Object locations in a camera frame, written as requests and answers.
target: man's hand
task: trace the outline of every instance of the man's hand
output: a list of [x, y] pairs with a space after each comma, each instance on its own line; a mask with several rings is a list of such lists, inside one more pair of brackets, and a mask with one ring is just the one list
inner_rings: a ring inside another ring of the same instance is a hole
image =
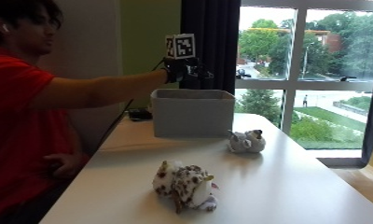
[[82, 167], [81, 155], [51, 154], [44, 159], [52, 164], [52, 176], [57, 178], [73, 177]]
[[188, 76], [188, 67], [185, 60], [162, 59], [164, 68], [166, 71], [166, 82], [180, 82]]

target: dark hair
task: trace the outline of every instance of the dark hair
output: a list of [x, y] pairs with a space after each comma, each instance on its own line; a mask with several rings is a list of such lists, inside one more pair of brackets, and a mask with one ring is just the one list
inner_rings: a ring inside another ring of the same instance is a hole
[[41, 7], [47, 10], [49, 22], [59, 29], [63, 23], [63, 11], [52, 0], [0, 0], [0, 18], [15, 28], [19, 19], [29, 19], [39, 23]]

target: stuffed animal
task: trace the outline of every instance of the stuffed animal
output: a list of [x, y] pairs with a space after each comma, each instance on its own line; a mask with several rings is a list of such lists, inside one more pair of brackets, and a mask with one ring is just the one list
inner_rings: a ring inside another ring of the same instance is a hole
[[265, 139], [261, 130], [251, 130], [243, 133], [233, 132], [229, 137], [229, 150], [230, 152], [259, 152], [265, 148]]
[[211, 188], [217, 189], [213, 178], [196, 165], [182, 166], [180, 161], [164, 161], [152, 185], [158, 196], [173, 199], [177, 213], [182, 206], [213, 211], [217, 205], [211, 194]]

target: red shirt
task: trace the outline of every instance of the red shirt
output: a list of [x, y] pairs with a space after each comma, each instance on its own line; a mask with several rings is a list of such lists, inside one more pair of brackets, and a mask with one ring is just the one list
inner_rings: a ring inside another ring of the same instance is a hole
[[53, 75], [0, 49], [0, 213], [53, 187], [53, 153], [71, 153], [64, 110], [32, 110], [28, 103]]

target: green wall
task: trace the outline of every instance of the green wall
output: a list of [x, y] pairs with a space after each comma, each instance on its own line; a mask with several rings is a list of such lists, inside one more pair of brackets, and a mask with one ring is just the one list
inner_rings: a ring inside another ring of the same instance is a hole
[[[180, 0], [120, 0], [120, 3], [121, 67], [122, 73], [132, 75], [152, 70], [165, 54], [164, 37], [180, 32]], [[132, 107], [148, 103], [149, 96], [136, 99]]]

